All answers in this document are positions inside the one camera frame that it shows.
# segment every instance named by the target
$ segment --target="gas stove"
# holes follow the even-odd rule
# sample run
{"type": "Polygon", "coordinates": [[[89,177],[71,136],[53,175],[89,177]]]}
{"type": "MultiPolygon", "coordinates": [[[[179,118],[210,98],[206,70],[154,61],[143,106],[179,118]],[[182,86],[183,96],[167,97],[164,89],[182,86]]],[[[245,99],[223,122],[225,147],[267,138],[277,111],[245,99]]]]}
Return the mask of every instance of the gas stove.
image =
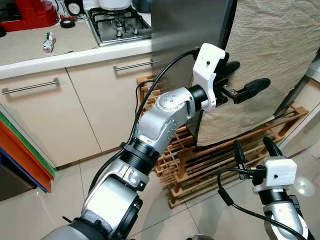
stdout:
{"type": "Polygon", "coordinates": [[[94,7],[86,9],[86,14],[101,47],[151,38],[151,27],[132,6],[123,10],[94,7]]]}

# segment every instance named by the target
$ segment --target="cord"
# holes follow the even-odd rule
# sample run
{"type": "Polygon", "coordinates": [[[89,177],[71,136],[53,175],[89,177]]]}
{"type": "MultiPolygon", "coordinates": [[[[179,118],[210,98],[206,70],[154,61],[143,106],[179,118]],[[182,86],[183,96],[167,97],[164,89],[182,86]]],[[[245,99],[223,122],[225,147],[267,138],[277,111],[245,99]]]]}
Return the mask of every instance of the cord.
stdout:
{"type": "Polygon", "coordinates": [[[146,93],[139,109],[138,109],[138,112],[135,116],[135,119],[134,119],[134,123],[133,123],[133,126],[132,126],[132,129],[131,129],[131,133],[130,133],[130,136],[129,136],[129,139],[127,141],[127,143],[130,143],[130,141],[132,140],[135,132],[136,132],[136,128],[137,128],[137,124],[138,124],[138,121],[139,121],[139,118],[140,118],[140,115],[141,115],[141,112],[142,112],[142,109],[144,107],[144,105],[146,104],[151,92],[154,90],[154,88],[156,87],[156,85],[158,84],[159,80],[162,78],[162,76],[175,64],[177,63],[179,60],[183,59],[184,57],[188,56],[188,55],[193,55],[193,58],[195,58],[195,55],[198,54],[199,51],[198,50],[191,50],[191,51],[187,51],[183,54],[181,54],[180,56],[178,56],[177,58],[175,58],[173,61],[171,61],[161,72],[160,74],[156,77],[156,79],[154,80],[152,86],[150,87],[149,91],[146,93]]]}
{"type": "Polygon", "coordinates": [[[90,191],[94,188],[94,186],[96,185],[98,178],[100,177],[100,175],[103,173],[103,171],[117,158],[119,157],[122,153],[123,153],[123,149],[121,149],[119,152],[117,152],[115,155],[113,155],[108,161],[106,161],[101,167],[100,169],[96,172],[96,174],[94,175],[94,178],[92,179],[92,182],[90,184],[89,187],[89,193],[90,191]]]}
{"type": "Polygon", "coordinates": [[[143,86],[146,83],[153,83],[155,80],[148,80],[148,81],[144,81],[141,82],[138,86],[136,86],[135,89],[135,110],[134,110],[134,114],[135,116],[137,116],[137,108],[138,108],[138,89],[143,86]]]}
{"type": "MultiPolygon", "coordinates": [[[[133,136],[134,136],[134,133],[136,131],[136,127],[137,127],[137,123],[139,121],[139,118],[140,118],[140,115],[141,115],[141,112],[142,112],[142,109],[144,107],[144,105],[146,104],[151,92],[154,90],[154,88],[156,87],[156,85],[158,84],[159,80],[162,78],[162,76],[166,73],[166,71],[168,71],[176,62],[178,62],[179,60],[183,59],[184,57],[188,56],[188,55],[193,55],[193,59],[197,59],[197,56],[199,54],[199,51],[200,49],[197,48],[195,50],[191,50],[191,51],[187,51],[183,54],[181,54],[180,56],[178,56],[177,58],[175,58],[173,61],[171,61],[161,72],[160,74],[157,76],[157,78],[153,81],[153,84],[152,86],[150,87],[149,91],[146,93],[139,109],[138,109],[138,112],[136,113],[135,115],[135,119],[134,119],[134,123],[133,123],[133,126],[132,126],[132,129],[131,129],[131,133],[130,133],[130,136],[129,136],[129,139],[127,141],[127,143],[129,143],[133,136]]],[[[89,192],[94,188],[94,186],[96,185],[100,175],[102,174],[102,172],[106,169],[106,167],[108,167],[117,157],[119,157],[122,153],[123,153],[123,149],[121,149],[118,153],[116,153],[114,156],[112,156],[107,162],[105,162],[105,164],[102,165],[102,167],[98,170],[98,172],[95,174],[91,184],[90,184],[90,187],[89,187],[89,192]]]]}
{"type": "Polygon", "coordinates": [[[59,4],[57,2],[57,0],[54,0],[55,1],[55,4],[56,4],[56,11],[59,12],[59,4]]]}
{"type": "Polygon", "coordinates": [[[253,212],[253,211],[250,211],[248,209],[245,209],[237,204],[235,204],[233,202],[233,200],[231,199],[231,197],[227,194],[226,190],[222,187],[222,184],[221,184],[221,175],[223,173],[226,173],[226,172],[238,172],[238,173],[246,173],[246,174],[249,174],[249,175],[252,175],[254,173],[254,170],[243,170],[243,169],[238,169],[238,168],[226,168],[224,170],[222,170],[219,174],[218,174],[218,177],[217,177],[217,184],[218,184],[218,187],[219,187],[219,194],[221,195],[222,199],[224,201],[226,201],[226,204],[229,206],[233,206],[234,208],[246,213],[246,214],[249,214],[253,217],[256,217],[256,218],[259,218],[259,219],[262,219],[262,220],[265,220],[269,223],[271,223],[272,225],[274,226],[277,226],[278,228],[282,228],[286,231],[288,231],[289,233],[291,233],[292,235],[294,235],[296,238],[300,239],[300,240],[306,240],[300,233],[298,233],[297,231],[293,230],[292,228],[284,225],[283,223],[279,222],[279,221],[276,221],[276,220],[273,220],[267,216],[263,216],[261,214],[258,214],[256,212],[253,212]]]}
{"type": "Polygon", "coordinates": [[[250,211],[248,209],[245,209],[245,208],[243,208],[243,207],[241,207],[241,206],[239,206],[239,205],[237,205],[235,203],[233,203],[232,206],[235,207],[236,209],[240,210],[241,212],[249,214],[249,215],[251,215],[253,217],[256,217],[258,219],[265,220],[265,221],[271,223],[272,225],[275,225],[275,226],[277,226],[279,228],[282,228],[282,229],[288,231],[289,233],[291,233],[292,235],[294,235],[295,237],[297,237],[300,240],[306,240],[300,233],[298,233],[297,231],[293,230],[292,228],[282,224],[279,221],[273,220],[273,219],[271,219],[271,218],[269,218],[267,216],[263,216],[263,215],[260,215],[260,214],[258,214],[256,212],[253,212],[253,211],[250,211]]]}

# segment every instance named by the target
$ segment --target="kitchen counter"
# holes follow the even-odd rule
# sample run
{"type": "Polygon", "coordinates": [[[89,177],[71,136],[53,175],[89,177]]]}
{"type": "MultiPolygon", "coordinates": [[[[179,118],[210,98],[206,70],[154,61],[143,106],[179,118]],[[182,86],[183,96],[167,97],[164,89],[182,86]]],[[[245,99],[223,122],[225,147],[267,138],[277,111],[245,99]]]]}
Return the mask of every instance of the kitchen counter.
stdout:
{"type": "MultiPolygon", "coordinates": [[[[140,15],[151,25],[150,14],[140,13],[140,15]]],[[[55,25],[9,32],[7,36],[0,38],[0,56],[7,56],[0,60],[0,80],[146,54],[151,51],[151,39],[99,47],[87,22],[77,22],[76,27],[70,29],[55,25]],[[46,56],[42,50],[45,32],[55,31],[58,33],[53,52],[46,56]]]]}

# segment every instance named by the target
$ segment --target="kitchen cabinet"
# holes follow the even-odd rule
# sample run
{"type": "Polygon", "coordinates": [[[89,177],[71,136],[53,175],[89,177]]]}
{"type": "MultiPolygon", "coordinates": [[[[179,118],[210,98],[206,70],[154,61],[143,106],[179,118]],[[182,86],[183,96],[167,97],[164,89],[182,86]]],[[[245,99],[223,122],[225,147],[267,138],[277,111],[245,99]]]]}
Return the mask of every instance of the kitchen cabinet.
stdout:
{"type": "Polygon", "coordinates": [[[140,55],[67,68],[102,151],[128,139],[135,118],[136,79],[152,74],[150,64],[141,65],[150,61],[150,55],[140,55]]]}
{"type": "Polygon", "coordinates": [[[66,69],[2,79],[0,89],[3,107],[56,167],[101,152],[66,69]]]}

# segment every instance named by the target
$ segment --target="cabinet handle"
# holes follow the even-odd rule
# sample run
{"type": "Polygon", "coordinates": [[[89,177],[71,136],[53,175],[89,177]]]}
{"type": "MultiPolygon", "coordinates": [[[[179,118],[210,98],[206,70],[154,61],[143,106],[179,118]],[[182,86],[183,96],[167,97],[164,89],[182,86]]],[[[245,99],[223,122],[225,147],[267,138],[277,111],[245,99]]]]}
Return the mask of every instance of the cabinet handle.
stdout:
{"type": "Polygon", "coordinates": [[[136,67],[141,67],[141,66],[145,66],[145,65],[152,65],[155,63],[158,63],[159,61],[148,61],[148,62],[144,62],[144,63],[140,63],[140,64],[136,64],[136,65],[130,65],[130,66],[124,66],[124,67],[117,67],[117,66],[113,66],[113,71],[117,72],[117,71],[121,71],[121,70],[126,70],[126,69],[133,69],[136,67]]]}
{"type": "Polygon", "coordinates": [[[3,88],[1,93],[2,93],[3,95],[5,95],[5,94],[11,94],[11,93],[15,93],[15,92],[24,91],[24,90],[27,90],[27,89],[35,89],[35,88],[39,88],[39,87],[43,87],[43,86],[47,86],[47,85],[52,85],[52,84],[59,84],[59,79],[58,79],[57,77],[55,77],[55,78],[53,79],[53,81],[49,81],[49,82],[45,82],[45,83],[40,83],[40,84],[32,85],[32,86],[20,87],[20,88],[12,89],[12,90],[9,90],[8,88],[3,88]]]}

